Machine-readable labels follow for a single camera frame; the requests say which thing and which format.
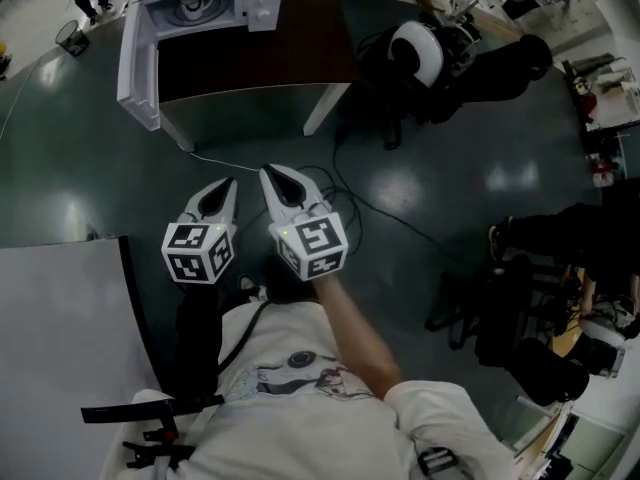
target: open microwave door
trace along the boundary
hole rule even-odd
[[[160,128],[158,40],[141,2],[133,2],[127,9],[120,49],[118,103],[148,130]]]

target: brown tabletop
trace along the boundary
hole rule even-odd
[[[161,103],[359,76],[338,0],[282,0],[274,31],[231,27],[166,39],[158,49]]]

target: cup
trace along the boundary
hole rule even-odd
[[[180,0],[180,7],[184,17],[189,21],[195,21],[202,18],[202,13],[206,11],[213,0]]]

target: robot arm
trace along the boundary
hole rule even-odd
[[[234,257],[238,182],[224,178],[195,194],[167,228],[162,255],[177,283],[215,284]]]
[[[347,237],[340,216],[313,180],[289,167],[267,164],[260,182],[273,221],[269,232],[285,263],[303,281],[340,270]]]

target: trash can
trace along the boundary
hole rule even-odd
[[[56,36],[56,43],[69,54],[77,57],[89,46],[89,39],[84,35],[76,20],[70,21],[60,29]]]

